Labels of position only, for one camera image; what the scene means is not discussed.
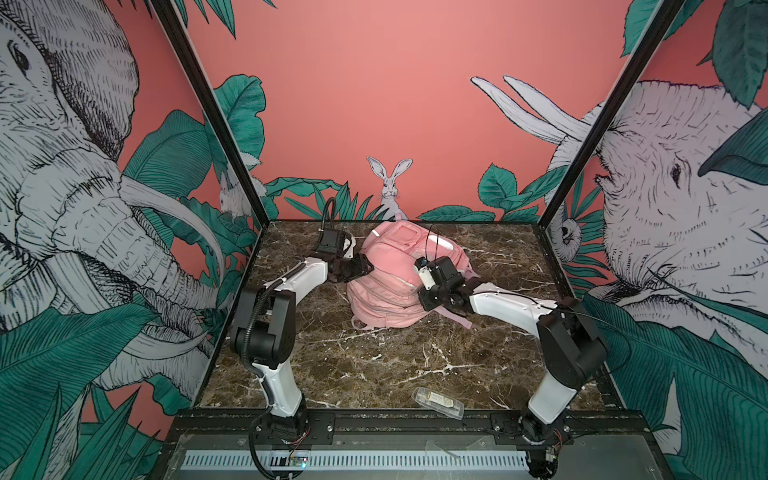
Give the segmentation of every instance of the rabbit ear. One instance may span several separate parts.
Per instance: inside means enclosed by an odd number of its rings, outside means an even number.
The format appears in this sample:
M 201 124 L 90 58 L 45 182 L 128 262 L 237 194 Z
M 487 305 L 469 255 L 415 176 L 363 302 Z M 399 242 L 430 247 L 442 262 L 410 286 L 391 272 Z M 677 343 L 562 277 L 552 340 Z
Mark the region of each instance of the rabbit ear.
M 395 167 L 395 171 L 392 172 L 392 178 L 397 178 L 400 175 L 404 174 L 406 170 L 408 170 L 411 165 L 413 165 L 413 160 L 410 158 L 407 158 L 403 161 L 400 161 L 399 164 L 397 164 L 397 167 Z
M 371 164 L 371 170 L 373 170 L 373 173 L 382 180 L 386 180 L 386 168 L 384 168 L 384 165 L 378 160 L 376 160 L 374 157 L 366 157 L 368 159 L 368 163 Z

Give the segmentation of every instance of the elephant eye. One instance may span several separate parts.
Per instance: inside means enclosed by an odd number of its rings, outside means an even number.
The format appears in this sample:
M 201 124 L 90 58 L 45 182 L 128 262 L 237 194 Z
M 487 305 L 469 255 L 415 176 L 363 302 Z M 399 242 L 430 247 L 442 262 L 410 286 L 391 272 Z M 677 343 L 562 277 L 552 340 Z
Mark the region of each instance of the elephant eye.
M 13 41 L 8 42 L 8 51 L 11 52 L 11 56 L 13 57 L 13 60 L 16 62 L 16 66 L 19 70 L 22 71 L 22 74 L 24 76 L 27 75 L 27 70 L 29 70 L 29 60 L 27 59 L 27 56 L 22 53 L 21 50 L 18 49 L 18 44 L 13 43 Z
M 680 168 L 679 164 L 675 164 L 674 167 L 672 167 L 672 171 L 670 174 L 672 175 L 672 180 L 674 180 L 674 184 L 677 185 L 677 188 L 680 188 L 680 172 L 682 169 Z

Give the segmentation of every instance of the backpack strap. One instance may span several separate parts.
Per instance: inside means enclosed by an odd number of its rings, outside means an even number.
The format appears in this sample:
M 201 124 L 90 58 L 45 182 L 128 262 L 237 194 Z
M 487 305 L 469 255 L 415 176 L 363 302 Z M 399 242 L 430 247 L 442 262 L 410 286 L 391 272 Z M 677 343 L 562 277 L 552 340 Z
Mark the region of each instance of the backpack strap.
M 463 316 L 456 315 L 455 313 L 449 312 L 447 308 L 444 306 L 439 306 L 435 309 L 437 313 L 444 316 L 445 318 L 449 318 L 453 320 L 454 322 L 457 322 L 459 325 L 463 326 L 467 330 L 472 329 L 472 322 L 464 318 Z

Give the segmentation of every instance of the rabbit illustration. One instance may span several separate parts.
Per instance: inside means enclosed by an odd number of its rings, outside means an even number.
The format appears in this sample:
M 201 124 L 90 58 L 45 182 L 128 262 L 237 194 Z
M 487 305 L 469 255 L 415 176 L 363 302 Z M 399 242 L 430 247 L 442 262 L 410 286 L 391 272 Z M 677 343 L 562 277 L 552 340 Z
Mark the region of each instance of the rabbit illustration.
M 384 165 L 374 157 L 367 157 L 368 163 L 371 164 L 371 170 L 378 177 L 384 180 L 384 188 L 382 188 L 382 211 L 385 211 L 384 220 L 393 218 L 397 213 L 400 213 L 403 220 L 408 220 L 406 214 L 400 210 L 400 206 L 397 204 L 398 191 L 395 185 L 397 177 L 404 174 L 413 164 L 413 160 L 406 159 L 400 161 L 392 172 L 391 177 L 387 177 L 386 168 Z

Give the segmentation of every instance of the pink wall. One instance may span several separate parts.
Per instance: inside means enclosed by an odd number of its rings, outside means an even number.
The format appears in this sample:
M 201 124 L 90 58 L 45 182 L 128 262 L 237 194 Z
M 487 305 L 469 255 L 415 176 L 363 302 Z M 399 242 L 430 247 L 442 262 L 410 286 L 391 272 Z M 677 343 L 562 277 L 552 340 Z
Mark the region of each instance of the pink wall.
M 266 142 L 254 176 L 348 180 L 366 197 L 382 186 L 366 156 L 389 173 L 412 158 L 397 187 L 413 218 L 445 204 L 487 210 L 477 185 L 491 163 L 521 187 L 542 175 L 554 145 L 516 128 L 469 79 L 501 87 L 511 75 L 580 118 L 624 65 L 629 3 L 278 0 L 274 9 L 233 0 L 237 39 L 210 9 L 210 23 L 187 10 L 214 87 L 233 74 L 263 81 Z M 281 218 L 304 217 L 277 203 Z

